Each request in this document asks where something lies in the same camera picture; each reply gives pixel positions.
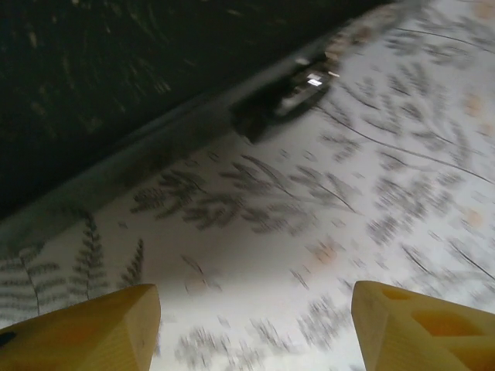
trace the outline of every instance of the black surface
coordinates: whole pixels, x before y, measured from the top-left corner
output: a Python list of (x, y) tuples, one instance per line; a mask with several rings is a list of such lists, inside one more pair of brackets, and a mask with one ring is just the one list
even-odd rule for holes
[(0, 217), (378, 2), (4, 0)]

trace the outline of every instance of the patterned surface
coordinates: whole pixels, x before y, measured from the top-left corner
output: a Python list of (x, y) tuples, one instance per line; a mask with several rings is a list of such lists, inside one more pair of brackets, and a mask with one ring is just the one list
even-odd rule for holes
[(494, 310), (495, 3), (432, 2), (342, 75), (275, 141), (223, 138), (2, 261), (1, 323), (151, 282), (152, 370), (357, 371), (356, 280)]

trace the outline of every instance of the leaf print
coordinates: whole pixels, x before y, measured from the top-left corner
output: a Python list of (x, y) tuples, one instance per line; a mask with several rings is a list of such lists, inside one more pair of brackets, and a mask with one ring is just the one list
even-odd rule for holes
[(230, 340), (226, 335), (214, 335), (204, 328), (194, 328), (178, 341), (175, 356), (190, 369), (209, 369), (213, 358), (228, 354)]
[(411, 96), (408, 86), (395, 75), (388, 75), (388, 86), (400, 96)]
[(7, 299), (0, 304), (5, 311), (1, 317), (20, 321), (65, 304), (66, 281), (58, 275), (60, 266), (37, 261), (43, 248), (43, 243), (37, 243), (19, 251), (15, 258), (0, 260), (0, 288), (7, 289), (0, 291), (0, 298)]
[(333, 187), (336, 190), (336, 195), (345, 203), (347, 203), (348, 198), (356, 192), (356, 190), (345, 183), (344, 181), (337, 178), (334, 174), (326, 172), (325, 176), (330, 180)]
[(401, 119), (397, 115), (397, 110), (395, 109), (395, 105), (392, 102), (391, 97), (387, 94), (382, 94), (381, 99), (383, 101), (385, 110), (387, 111), (388, 127), (397, 137), (401, 137), (402, 135)]
[(19, 258), (22, 260), (24, 264), (30, 264), (33, 260), (35, 260), (41, 251), (45, 247), (44, 243), (38, 243), (33, 247), (29, 247), (27, 249), (23, 249), (19, 253)]
[(37, 264), (34, 267), (29, 267), (27, 269), (28, 275), (30, 276), (39, 276), (45, 273), (51, 273), (60, 269), (59, 264), (55, 263), (43, 263)]
[(280, 173), (279, 170), (272, 168), (270, 165), (258, 160), (255, 157), (249, 155), (242, 155), (242, 157), (255, 164), (280, 189), (290, 189), (292, 187), (290, 181), (285, 177), (285, 175)]
[(426, 74), (426, 70), (418, 62), (413, 62), (412, 68), (415, 71), (415, 88), (423, 96), (427, 97), (430, 92), (429, 77)]
[(298, 323), (309, 346), (329, 349), (332, 341), (350, 325), (350, 314), (346, 308), (335, 308), (332, 300), (323, 296), (309, 304), (307, 313)]
[(446, 216), (453, 204), (453, 197), (447, 191), (442, 191), (432, 199), (432, 206), (440, 216)]
[(196, 201), (198, 207), (185, 209), (183, 220), (199, 222), (196, 227), (205, 230), (212, 226), (225, 227), (243, 209), (244, 200), (239, 195), (210, 193)]
[(387, 48), (396, 56), (414, 56), (423, 46), (424, 37), (416, 32), (398, 31), (387, 39)]
[(392, 216), (386, 216), (381, 220), (373, 220), (368, 224), (367, 232), (370, 238), (378, 245), (387, 244), (395, 237), (398, 230), (398, 221)]
[(425, 51), (433, 57), (433, 63), (440, 66), (452, 65), (464, 70), (473, 64), (473, 51), (460, 43), (426, 44)]
[(378, 106), (376, 105), (376, 102), (374, 101), (374, 97), (366, 95), (366, 94), (360, 94), (357, 93), (355, 90), (353, 90), (349, 85), (346, 83), (341, 83), (340, 86), (355, 100), (363, 104), (364, 106), (367, 106), (369, 108), (373, 108), (375, 110), (378, 109)]
[(460, 183), (464, 182), (464, 178), (459, 174), (447, 172), (439, 175), (438, 182), (441, 186), (446, 187), (447, 189), (453, 189)]
[(422, 9), (422, 16), (418, 18), (418, 25), (429, 32), (438, 33), (451, 30), (454, 22), (436, 7), (427, 5)]
[(320, 141), (330, 149), (336, 149), (337, 153), (333, 156), (335, 161), (342, 162), (348, 158), (352, 158), (360, 149), (360, 142), (350, 140), (345, 136), (338, 134), (333, 135), (330, 133), (321, 134)]
[(353, 122), (350, 120), (350, 115), (343, 109), (342, 104), (336, 101), (335, 97), (329, 99), (329, 103), (332, 106), (332, 114), (330, 117), (339, 124), (342, 124), (348, 128), (353, 127)]
[(388, 153), (380, 151), (381, 167), (388, 172), (398, 172), (404, 170), (406, 163), (398, 153)]
[(456, 136), (457, 141), (457, 149), (452, 153), (452, 158), (459, 167), (466, 168), (471, 157), (469, 142), (467, 141), (467, 137), (464, 134), (464, 131), (457, 122), (451, 121), (451, 125), (452, 131)]
[(416, 131), (411, 134), (414, 139), (420, 141), (429, 151), (441, 151), (446, 146), (446, 143), (432, 131)]
[(131, 209), (131, 213), (140, 213), (152, 209), (163, 209), (155, 218), (163, 219), (179, 212), (190, 204), (193, 196), (200, 191), (204, 180), (198, 175), (170, 170), (162, 174), (159, 185), (161, 189), (142, 189), (134, 197), (138, 205)]
[(251, 324), (258, 335), (260, 341), (272, 349), (275, 352), (297, 352), (296, 347), (290, 342), (289, 339), (282, 338), (273, 324), (268, 321), (253, 321)]
[(298, 166), (297, 169), (308, 178), (311, 178), (314, 182), (320, 182), (323, 178), (320, 172), (317, 172), (314, 168), (308, 168), (307, 166)]
[(69, 294), (76, 301), (84, 301), (105, 293), (108, 287), (103, 265), (103, 247), (97, 224), (91, 214), (85, 218), (84, 247), (76, 256), (73, 276), (70, 277)]
[(130, 265), (127, 266), (126, 273), (121, 274), (119, 289), (128, 288), (142, 283), (142, 264), (144, 260), (145, 245), (142, 240), (138, 241), (138, 246)]
[(401, 111), (405, 115), (405, 117), (409, 118), (410, 120), (418, 122), (424, 121), (423, 114), (421, 113), (419, 108), (410, 102), (406, 102), (401, 107)]
[(301, 284), (301, 286), (303, 286), (306, 290), (309, 290), (309, 286), (306, 283), (306, 280), (304, 279), (302, 274), (300, 274), (297, 271), (294, 271), (293, 269), (289, 269), (289, 271), (291, 272), (292, 276)]
[(63, 285), (65, 285), (65, 283), (66, 283), (65, 278), (56, 277), (56, 278), (52, 278), (52, 279), (49, 279), (49, 280), (46, 280), (46, 281), (43, 281), (43, 282), (36, 284), (35, 290), (39, 294), (43, 294), (46, 291), (51, 290), (52, 288), (57, 288), (59, 286), (63, 286)]
[(377, 118), (376, 116), (370, 116), (364, 114), (362, 117), (364, 122), (368, 123), (369, 125), (373, 126), (376, 129), (380, 129), (382, 131), (385, 131), (387, 133), (391, 134), (397, 134), (395, 128), (389, 123), (384, 122), (381, 118)]
[(192, 202), (189, 193), (176, 193), (176, 196), (177, 197), (165, 208), (165, 210), (155, 215), (155, 219), (160, 220), (172, 216)]
[(20, 261), (11, 260), (6, 261), (0, 265), (0, 273), (14, 273), (22, 269), (22, 263)]

